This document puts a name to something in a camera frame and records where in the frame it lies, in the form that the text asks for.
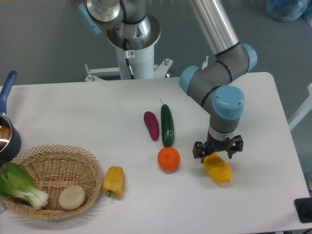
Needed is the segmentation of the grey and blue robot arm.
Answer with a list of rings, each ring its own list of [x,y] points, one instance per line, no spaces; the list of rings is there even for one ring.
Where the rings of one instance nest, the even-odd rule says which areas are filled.
[[[220,1],[192,0],[190,6],[215,56],[211,66],[187,67],[179,77],[180,88],[210,114],[207,139],[194,144],[193,155],[204,159],[225,151],[232,157],[243,150],[236,129],[245,97],[231,83],[254,68],[257,55],[239,42]],[[93,33],[105,32],[115,47],[121,79],[156,77],[154,45],[160,26],[145,1],[87,0],[78,8]]]

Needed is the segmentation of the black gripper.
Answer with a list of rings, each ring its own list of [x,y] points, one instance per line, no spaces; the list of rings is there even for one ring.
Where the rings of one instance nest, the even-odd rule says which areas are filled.
[[[243,150],[243,138],[241,135],[236,135],[233,138],[225,136],[222,140],[216,139],[208,132],[207,141],[202,143],[196,141],[193,146],[193,156],[195,159],[200,159],[204,163],[204,158],[212,153],[226,151],[228,158],[232,159],[233,155]]]

